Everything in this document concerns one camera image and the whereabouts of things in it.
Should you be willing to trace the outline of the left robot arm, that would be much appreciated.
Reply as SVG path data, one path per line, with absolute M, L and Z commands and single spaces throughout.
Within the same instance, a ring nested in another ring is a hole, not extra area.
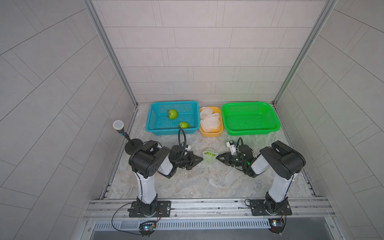
M 178 132 L 178 145 L 171 149 L 162 146 L 157 141 L 143 142 L 140 139 L 130 139 L 125 134 L 128 142 L 125 146 L 126 153 L 130 156 L 129 165 L 135 173 L 139 193 L 137 199 L 129 209 L 129 217 L 160 217 L 169 216 L 167 210 L 171 206 L 170 201 L 158 201 L 158 194 L 155 189 L 155 174 L 170 179 L 177 172 L 177 169 L 191 170 L 203 161 L 203 158 L 195 155 L 190 146 L 187 145 L 186 133 L 182 128 Z

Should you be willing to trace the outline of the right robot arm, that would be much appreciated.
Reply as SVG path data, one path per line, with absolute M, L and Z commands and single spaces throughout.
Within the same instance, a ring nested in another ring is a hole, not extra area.
M 226 166 L 236 168 L 250 178 L 256 178 L 264 172 L 274 174 L 270 189 L 263 200 L 246 199 L 245 205 L 253 216 L 290 216 L 292 210 L 288 202 L 291 185 L 306 165 L 302 154 L 281 141 L 254 151 L 239 138 L 237 143 L 227 142 L 230 151 L 216 156 Z

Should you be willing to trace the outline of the white foam net sleeve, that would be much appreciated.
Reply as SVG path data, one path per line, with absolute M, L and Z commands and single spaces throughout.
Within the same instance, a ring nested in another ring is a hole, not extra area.
M 212 149 L 208 148 L 205 151 L 203 151 L 203 164 L 205 165 L 212 165 L 215 163 L 216 157 L 218 156 L 218 153 Z

